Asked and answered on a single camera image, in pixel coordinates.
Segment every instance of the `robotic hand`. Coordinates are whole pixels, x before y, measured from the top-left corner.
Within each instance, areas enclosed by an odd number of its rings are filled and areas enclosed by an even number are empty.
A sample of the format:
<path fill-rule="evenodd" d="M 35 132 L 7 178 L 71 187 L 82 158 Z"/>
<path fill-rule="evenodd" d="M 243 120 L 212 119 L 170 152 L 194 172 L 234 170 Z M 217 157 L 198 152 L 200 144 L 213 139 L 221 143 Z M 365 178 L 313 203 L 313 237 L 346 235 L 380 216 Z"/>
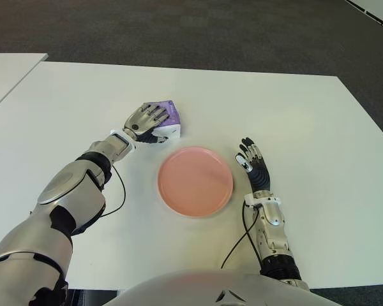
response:
<path fill-rule="evenodd" d="M 138 142 L 165 142 L 167 137 L 157 137 L 152 132 L 168 117 L 165 108 L 145 103 L 128 118 L 123 131 Z"/>
<path fill-rule="evenodd" d="M 252 193 L 244 197 L 245 205 L 259 211 L 255 228 L 262 266 L 260 273 L 309 290 L 301 280 L 289 248 L 283 229 L 285 219 L 279 207 L 281 201 L 270 192 L 271 182 L 264 158 L 251 139 L 242 139 L 242 143 L 240 149 L 245 156 L 238 153 L 236 160 L 247 172 L 252 187 Z"/>
<path fill-rule="evenodd" d="M 166 109 L 144 104 L 126 121 L 63 168 L 38 197 L 31 215 L 0 242 L 0 305 L 62 305 L 72 235 L 102 215 L 101 191 L 111 167 L 135 149 L 135 141 L 164 142 L 152 135 L 166 120 Z"/>

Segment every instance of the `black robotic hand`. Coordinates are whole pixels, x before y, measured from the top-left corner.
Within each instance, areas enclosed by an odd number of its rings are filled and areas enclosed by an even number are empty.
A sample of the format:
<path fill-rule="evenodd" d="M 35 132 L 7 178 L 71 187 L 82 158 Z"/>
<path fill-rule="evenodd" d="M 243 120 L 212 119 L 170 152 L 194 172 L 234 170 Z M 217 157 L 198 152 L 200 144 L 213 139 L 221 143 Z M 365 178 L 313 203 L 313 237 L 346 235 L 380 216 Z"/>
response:
<path fill-rule="evenodd" d="M 152 132 L 168 117 L 164 107 L 145 103 L 128 118 L 123 131 L 137 142 L 165 142 L 167 137 L 157 137 Z"/>
<path fill-rule="evenodd" d="M 260 190 L 269 191 L 271 182 L 267 166 L 260 150 L 248 137 L 241 141 L 243 144 L 240 145 L 240 149 L 244 152 L 245 156 L 238 153 L 236 160 L 247 172 L 253 193 Z"/>

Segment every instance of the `small box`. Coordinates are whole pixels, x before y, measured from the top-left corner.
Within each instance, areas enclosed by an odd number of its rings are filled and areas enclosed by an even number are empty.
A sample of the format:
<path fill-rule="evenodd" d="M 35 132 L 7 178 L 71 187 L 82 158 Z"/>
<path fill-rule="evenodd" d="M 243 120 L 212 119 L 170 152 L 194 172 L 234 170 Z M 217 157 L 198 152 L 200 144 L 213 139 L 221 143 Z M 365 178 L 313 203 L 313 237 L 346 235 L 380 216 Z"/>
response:
<path fill-rule="evenodd" d="M 158 105 L 166 108 L 169 118 L 159 124 L 153 131 L 157 137 L 179 138 L 180 137 L 180 116 L 174 107 L 172 100 L 161 102 L 150 102 L 150 105 Z"/>

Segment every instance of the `black joint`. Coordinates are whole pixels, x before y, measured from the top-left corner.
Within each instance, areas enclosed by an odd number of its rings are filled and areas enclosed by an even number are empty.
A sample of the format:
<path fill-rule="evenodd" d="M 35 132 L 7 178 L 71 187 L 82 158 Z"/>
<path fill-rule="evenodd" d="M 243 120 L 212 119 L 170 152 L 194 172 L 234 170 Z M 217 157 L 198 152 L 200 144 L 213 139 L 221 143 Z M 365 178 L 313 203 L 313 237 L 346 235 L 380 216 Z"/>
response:
<path fill-rule="evenodd" d="M 37 254 L 37 253 L 34 254 L 33 258 L 34 258 L 34 260 L 37 260 L 41 263 L 46 263 L 48 266 L 53 267 L 54 269 L 56 269 L 59 272 L 59 274 L 62 277 L 64 277 L 64 272 L 62 271 L 61 267 L 51 258 L 46 257 L 45 255 Z"/>
<path fill-rule="evenodd" d="M 94 224 L 94 223 L 96 222 L 96 220 L 98 220 L 98 219 L 101 217 L 103 211 L 105 210 L 105 207 L 106 207 L 106 205 L 103 204 L 101 210 L 100 210 L 100 211 L 99 211 L 99 212 L 98 212 L 98 213 L 97 213 L 91 220 L 89 220 L 88 222 L 86 222 L 83 226 L 81 226 L 81 227 L 75 229 L 75 230 L 72 232 L 71 235 L 72 235 L 72 236 L 75 236 L 75 235 L 78 235 L 78 234 L 81 234 L 81 233 L 85 232 L 85 230 L 86 230 L 88 227 L 90 227 L 92 224 Z"/>
<path fill-rule="evenodd" d="M 77 223 L 69 211 L 62 206 L 56 206 L 50 213 L 50 220 L 51 228 L 63 233 L 72 245 L 71 234 Z"/>
<path fill-rule="evenodd" d="M 35 292 L 29 306 L 60 306 L 64 305 L 68 292 L 68 283 L 62 276 L 58 278 L 54 289 L 42 287 Z"/>
<path fill-rule="evenodd" d="M 301 275 L 299 274 L 294 258 L 289 255 L 273 255 L 264 258 L 262 261 L 261 275 L 278 280 L 301 280 Z"/>
<path fill-rule="evenodd" d="M 112 173 L 110 172 L 110 162 L 107 157 L 99 152 L 86 152 L 83 153 L 80 157 L 76 159 L 77 161 L 92 161 L 94 164 L 96 164 L 98 167 L 101 168 L 103 175 L 105 176 L 105 182 L 106 184 L 110 177 L 112 176 Z"/>

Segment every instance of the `silver arm casing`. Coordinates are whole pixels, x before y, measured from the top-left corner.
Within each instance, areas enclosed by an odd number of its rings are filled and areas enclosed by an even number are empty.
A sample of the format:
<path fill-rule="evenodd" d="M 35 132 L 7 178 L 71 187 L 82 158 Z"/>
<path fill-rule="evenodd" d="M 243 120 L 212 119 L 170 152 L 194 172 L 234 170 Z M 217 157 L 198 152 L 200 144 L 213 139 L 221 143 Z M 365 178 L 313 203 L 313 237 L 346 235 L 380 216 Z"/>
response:
<path fill-rule="evenodd" d="M 263 266 L 262 273 L 292 286 L 309 290 L 308 285 L 300 278 L 294 255 L 289 247 L 284 231 L 285 218 L 280 210 L 280 199 L 274 197 L 268 190 L 247 194 L 244 199 L 249 207 L 259 210 L 255 229 Z"/>
<path fill-rule="evenodd" d="M 110 167 L 133 149 L 128 135 L 113 132 L 51 180 L 31 215 L 0 243 L 0 305 L 46 305 L 46 299 L 61 304 L 71 235 L 101 216 Z"/>

